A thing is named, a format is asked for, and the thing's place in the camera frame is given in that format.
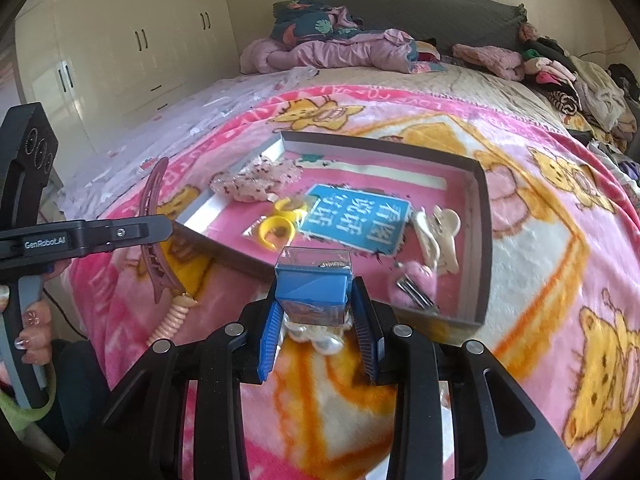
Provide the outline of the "left hand painted nails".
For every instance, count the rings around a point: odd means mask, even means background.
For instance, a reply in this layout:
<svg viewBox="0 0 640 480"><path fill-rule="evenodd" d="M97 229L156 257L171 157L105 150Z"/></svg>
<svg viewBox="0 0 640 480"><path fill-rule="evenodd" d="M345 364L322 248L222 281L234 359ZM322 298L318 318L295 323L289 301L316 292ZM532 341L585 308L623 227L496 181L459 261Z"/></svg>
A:
<svg viewBox="0 0 640 480"><path fill-rule="evenodd" d="M15 345L24 351L22 361L32 365L46 365L52 359L52 314L46 300L33 302L23 314L23 329Z"/></svg>

